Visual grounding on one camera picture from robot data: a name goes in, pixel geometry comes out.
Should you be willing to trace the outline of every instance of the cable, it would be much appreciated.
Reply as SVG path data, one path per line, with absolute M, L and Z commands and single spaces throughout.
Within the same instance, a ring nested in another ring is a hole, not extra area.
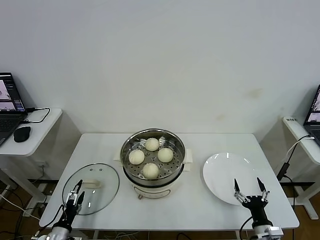
M 118 233 L 117 235 L 116 235 L 116 237 L 114 238 L 114 239 L 117 239 L 117 238 L 122 238 L 122 237 L 127 237 L 127 236 L 131 236 L 131 235 L 134 235 L 134 234 L 137 234 L 137 233 L 140 233 L 140 231 L 136 231 L 136 232 L 134 232 L 134 233 L 129 233 L 129 234 L 127 234 L 127 233 L 125 233 L 125 232 L 120 232 L 120 233 Z
M 21 202 L 21 206 L 24 207 L 24 203 L 22 202 L 22 199 L 18 196 L 18 194 L 16 194 L 13 190 L 10 190 L 10 189 L 6 189 L 6 188 L 0 188 L 0 190 L 7 190 L 9 192 L 11 192 L 12 194 L 14 194 Z M 6 210 L 6 211 L 11 211 L 11 212 L 18 212 L 20 210 L 11 210 L 11 209 L 6 209 L 4 207 L 1 207 L 0 209 L 3 209 L 3 210 Z
M 22 211 L 24 211 L 26 214 L 30 215 L 30 217 L 33 217 L 33 218 L 38 219 L 38 220 L 40 221 L 39 218 L 37 218 L 36 216 L 31 215 L 30 213 L 28 213 L 27 211 L 25 211 L 23 208 L 21 208 L 21 207 L 19 207 L 18 205 L 15 205 L 14 203 L 10 202 L 8 199 L 6 199 L 6 198 L 5 198 L 4 196 L 2 196 L 1 194 L 0 194 L 0 196 L 1 196 L 4 200 L 6 200 L 8 203 L 12 204 L 13 206 L 17 207 L 18 209 L 21 209 Z
M 30 238 L 32 237 L 32 235 L 23 235 L 23 236 L 17 236 L 17 237 L 13 237 L 13 238 L 7 238 L 5 240 L 14 240 L 14 239 L 20 239 L 20 238 Z
M 294 183 L 294 182 L 292 181 L 292 179 L 291 179 L 290 177 L 288 177 L 287 175 L 284 175 L 283 177 L 289 179 L 291 183 Z M 293 191 L 293 206 L 292 206 L 292 208 L 293 208 L 293 211 L 295 211 L 295 206 L 296 206 L 296 191 L 295 191 L 295 186 L 294 186 L 294 185 L 292 185 L 292 191 Z M 295 240 L 295 229 L 294 229 L 294 228 L 292 229 L 292 240 Z
M 124 236 L 120 236 L 119 237 L 119 240 L 121 240 Z M 129 240 L 131 240 L 131 237 L 130 236 L 126 236 Z
M 244 226 L 247 224 L 247 222 L 249 222 L 251 219 L 252 219 L 252 216 L 249 217 L 247 220 L 245 220 L 245 222 L 244 222 L 244 223 L 242 224 L 242 226 L 240 227 L 239 236 L 240 236 L 240 239 L 241 239 L 241 240 L 243 240 L 242 237 L 241 237 L 241 232 L 242 232 Z
M 11 231 L 0 231 L 0 234 L 15 234 L 15 233 Z
M 182 235 L 182 236 L 185 236 L 187 239 L 189 240 L 192 240 L 190 237 L 188 237 L 187 235 L 185 235 L 184 233 L 182 232 L 179 232 L 178 235 L 176 236 L 175 240 L 178 240 L 179 236 Z
M 29 209 L 41 209 L 41 208 L 42 208 L 41 206 L 42 206 L 42 205 L 45 205 L 45 203 L 46 203 L 46 201 L 47 201 L 47 197 L 48 197 L 48 195 L 45 194 L 44 192 L 43 192 L 42 194 L 44 194 L 45 198 L 44 198 L 44 201 L 41 203 L 40 206 L 38 206 L 38 207 L 29 207 L 29 208 L 25 208 L 24 210 L 29 210 Z
M 294 151 L 296 150 L 296 147 L 297 147 L 298 143 L 300 143 L 302 140 L 308 140 L 308 139 L 314 140 L 315 138 L 314 138 L 313 136 L 310 136 L 310 135 L 303 136 L 303 137 L 301 137 L 301 138 L 289 149 L 289 151 L 290 151 L 290 150 L 293 148 L 293 150 L 292 150 L 292 152 L 291 152 L 291 154 L 290 154 L 290 157 L 289 157 L 288 161 L 286 161 L 287 163 L 290 162 L 290 159 L 291 159 L 292 155 L 294 154 Z
M 58 216 L 61 208 L 62 208 L 63 213 L 66 214 L 66 213 L 65 213 L 65 206 L 64 206 L 63 204 L 61 204 L 60 207 L 58 208 L 58 210 L 56 211 L 56 213 L 55 213 L 55 215 L 54 215 L 54 218 L 51 220 L 51 222 L 49 222 L 47 225 L 41 227 L 41 228 L 38 230 L 39 233 L 41 233 L 46 227 L 48 227 L 50 224 L 52 224 L 52 223 L 54 222 L 54 220 L 56 220 L 56 218 L 57 218 L 57 216 Z
M 290 166 L 289 162 L 290 162 L 291 157 L 293 156 L 293 154 L 294 154 L 294 152 L 295 152 L 295 150 L 296 150 L 296 147 L 298 146 L 298 143 L 300 143 L 302 140 L 307 140 L 307 139 L 312 139 L 312 140 L 314 140 L 315 138 L 314 138 L 313 136 L 310 136 L 310 135 L 305 135 L 305 136 L 299 138 L 299 140 L 298 140 L 295 144 L 293 144 L 292 147 L 290 147 L 290 149 L 286 152 L 285 157 L 280 161 L 280 163 L 282 163 L 282 162 L 287 158 L 289 152 L 290 152 L 291 149 L 293 148 L 293 150 L 292 150 L 292 152 L 291 152 L 291 154 L 290 154 L 289 159 L 282 165 L 280 171 L 278 172 L 278 174 L 277 174 L 277 176 L 276 176 L 276 178 L 278 179 L 278 181 L 281 181 L 282 178 L 284 177 L 284 175 L 287 173 L 287 170 L 288 170 L 288 168 L 289 168 L 289 166 Z
M 42 175 L 40 177 L 38 177 L 36 180 L 31 181 L 32 184 L 34 184 L 36 181 L 38 181 L 39 179 L 44 177 L 44 175 L 45 175 L 45 170 L 44 170 L 45 166 L 42 165 L 41 168 L 42 168 Z
M 32 199 L 32 197 L 29 198 L 29 200 L 25 203 L 25 205 L 22 205 L 22 208 L 23 208 L 23 209 L 26 208 L 28 202 L 29 202 L 31 199 Z M 16 239 L 16 238 L 20 235 L 20 234 L 19 234 L 19 229 L 20 229 L 20 227 L 21 227 L 21 223 L 22 223 L 22 220 L 23 220 L 23 214 L 24 214 L 24 212 L 23 212 L 23 211 L 20 211 L 19 217 L 18 217 L 18 219 L 17 219 L 17 221 L 16 221 L 15 228 L 14 228 L 14 239 Z
M 49 115 L 49 113 L 50 113 L 50 108 L 49 108 L 49 107 L 44 107 L 44 108 L 34 108 L 34 107 L 31 107 L 31 108 L 27 108 L 27 109 L 26 109 L 26 111 L 27 111 L 28 113 L 32 113 L 32 112 L 34 112 L 34 111 L 39 111 L 39 110 L 45 110 L 45 109 L 47 109 L 48 112 L 44 115 L 44 117 L 42 118 L 42 120 L 40 120 L 40 121 L 29 121 L 29 120 L 27 119 L 27 120 L 21 121 L 20 124 L 40 124 L 40 123 L 42 123 L 42 122 L 45 120 L 45 118 L 46 118 L 46 117 Z
M 109 238 L 114 238 L 114 236 L 104 235 L 104 238 L 109 239 Z

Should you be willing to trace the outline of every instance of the steamed bun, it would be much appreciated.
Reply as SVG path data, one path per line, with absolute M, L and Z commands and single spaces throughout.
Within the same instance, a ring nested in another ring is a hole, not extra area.
M 174 152 L 170 148 L 162 148 L 158 152 L 160 162 L 169 163 L 174 158 Z
M 155 151 L 158 150 L 159 148 L 159 141 L 156 138 L 149 138 L 147 141 L 145 141 L 145 149 L 147 149 L 148 151 Z
M 159 175 L 159 168 L 154 163 L 147 163 L 142 169 L 142 175 L 146 179 L 156 179 Z
M 129 153 L 129 162 L 133 165 L 141 164 L 145 160 L 143 151 L 136 149 Z

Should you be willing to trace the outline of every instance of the black mouse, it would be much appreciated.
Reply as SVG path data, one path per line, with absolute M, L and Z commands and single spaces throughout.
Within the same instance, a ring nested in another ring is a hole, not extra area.
M 13 133 L 13 139 L 17 143 L 24 142 L 30 136 L 31 127 L 30 126 L 23 126 L 16 129 Z

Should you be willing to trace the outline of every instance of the perforated steamer tray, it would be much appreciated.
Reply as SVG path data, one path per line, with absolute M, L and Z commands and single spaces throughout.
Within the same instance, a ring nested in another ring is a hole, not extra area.
M 124 158 L 123 166 L 125 167 L 127 173 L 134 175 L 140 179 L 146 179 L 142 175 L 142 169 L 146 164 L 152 163 L 156 164 L 159 168 L 159 175 L 157 179 L 163 179 L 165 177 L 170 176 L 176 171 L 180 171 L 180 167 L 184 161 L 183 154 L 179 150 L 178 147 L 175 146 L 173 142 L 166 140 L 164 137 L 159 139 L 159 150 L 162 148 L 169 148 L 173 151 L 173 159 L 168 163 L 163 163 L 158 159 L 158 152 L 156 151 L 148 151 L 145 148 L 146 139 L 140 142 L 135 142 L 134 145 L 128 150 L 126 156 Z M 133 150 L 141 150 L 144 153 L 144 161 L 141 164 L 134 165 L 129 161 L 129 154 Z

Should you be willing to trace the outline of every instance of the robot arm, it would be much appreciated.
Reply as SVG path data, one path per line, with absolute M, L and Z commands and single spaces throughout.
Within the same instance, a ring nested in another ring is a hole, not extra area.
M 249 209 L 252 215 L 255 235 L 251 239 L 256 240 L 280 240 L 284 235 L 282 229 L 278 226 L 273 226 L 273 223 L 268 220 L 265 212 L 265 206 L 268 204 L 268 195 L 270 191 L 266 190 L 265 185 L 257 177 L 258 185 L 261 190 L 261 195 L 245 196 L 240 192 L 237 180 L 234 179 L 234 196 L 244 206 Z
M 70 236 L 72 231 L 71 224 L 74 221 L 76 215 L 81 210 L 81 205 L 84 201 L 85 192 L 83 191 L 79 196 L 79 190 L 82 185 L 80 180 L 73 190 L 71 190 L 65 201 L 65 210 L 62 213 L 59 221 L 52 226 L 52 231 L 48 235 L 39 236 L 41 230 L 39 230 L 35 236 L 31 237 L 31 240 L 45 240 L 45 239 L 59 239 L 59 240 L 73 240 L 75 238 Z

